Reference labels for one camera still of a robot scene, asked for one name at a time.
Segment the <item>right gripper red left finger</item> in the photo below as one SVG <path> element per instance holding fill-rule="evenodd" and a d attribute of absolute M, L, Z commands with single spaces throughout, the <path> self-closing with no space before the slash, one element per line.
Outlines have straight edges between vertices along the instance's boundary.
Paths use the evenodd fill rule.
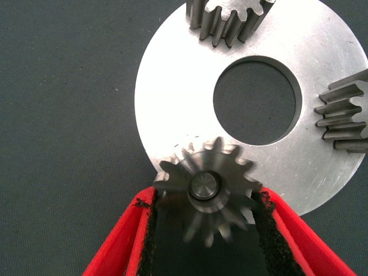
<path fill-rule="evenodd" d="M 139 192 L 86 268 L 84 275 L 152 275 L 156 190 Z"/>

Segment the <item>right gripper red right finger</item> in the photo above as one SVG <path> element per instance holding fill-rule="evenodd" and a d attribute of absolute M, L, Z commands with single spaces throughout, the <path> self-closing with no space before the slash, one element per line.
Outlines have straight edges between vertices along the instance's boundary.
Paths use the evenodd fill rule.
<path fill-rule="evenodd" d="M 270 275 L 355 275 L 274 191 L 252 193 L 259 245 Z"/>

